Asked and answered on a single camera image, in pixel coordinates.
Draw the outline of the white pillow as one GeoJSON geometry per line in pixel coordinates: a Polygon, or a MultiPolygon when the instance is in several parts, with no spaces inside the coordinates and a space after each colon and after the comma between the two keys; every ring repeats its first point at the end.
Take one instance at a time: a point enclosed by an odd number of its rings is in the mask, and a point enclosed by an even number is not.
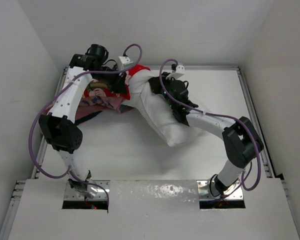
{"type": "Polygon", "coordinates": [[[148,80],[156,74],[149,69],[127,72],[130,99],[124,105],[137,109],[153,130],[170,147],[185,144],[201,136],[204,131],[177,122],[166,100],[151,92],[148,80]]]}

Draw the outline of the red patterned pillowcase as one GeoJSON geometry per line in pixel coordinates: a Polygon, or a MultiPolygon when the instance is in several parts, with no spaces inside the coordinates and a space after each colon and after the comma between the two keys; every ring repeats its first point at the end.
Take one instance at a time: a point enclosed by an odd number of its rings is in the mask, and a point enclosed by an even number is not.
{"type": "Polygon", "coordinates": [[[87,122],[105,110],[114,110],[118,113],[126,113],[133,109],[129,106],[131,93],[112,93],[104,87],[96,87],[96,79],[86,87],[80,99],[75,113],[74,124],[80,125],[87,122]]]}

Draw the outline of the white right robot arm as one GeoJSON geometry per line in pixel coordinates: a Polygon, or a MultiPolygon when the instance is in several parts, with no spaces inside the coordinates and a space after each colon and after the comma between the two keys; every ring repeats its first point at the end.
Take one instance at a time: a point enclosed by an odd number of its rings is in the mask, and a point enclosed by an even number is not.
{"type": "Polygon", "coordinates": [[[164,97],[175,120],[189,127],[205,130],[220,138],[227,161],[223,169],[210,180],[209,192],[215,198],[224,198],[225,192],[237,181],[244,179],[244,170],[253,160],[261,165],[260,152],[264,144],[252,122],[242,116],[204,112],[189,99],[188,81],[175,79],[167,72],[149,80],[151,92],[164,97]]]}

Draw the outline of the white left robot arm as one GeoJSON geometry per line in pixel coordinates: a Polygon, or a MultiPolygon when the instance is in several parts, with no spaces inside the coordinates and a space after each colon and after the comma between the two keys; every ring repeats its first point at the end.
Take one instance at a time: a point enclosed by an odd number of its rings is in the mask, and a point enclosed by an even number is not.
{"type": "Polygon", "coordinates": [[[75,124],[77,109],[93,80],[99,79],[101,86],[110,93],[127,94],[126,72],[134,63],[123,54],[114,67],[108,67],[105,66],[108,56],[108,50],[98,44],[92,44],[84,54],[74,54],[61,94],[48,113],[42,114],[38,120],[46,142],[57,151],[69,169],[70,187],[86,199],[94,199],[107,191],[92,181],[90,170],[77,155],[83,141],[83,133],[75,124]]]}

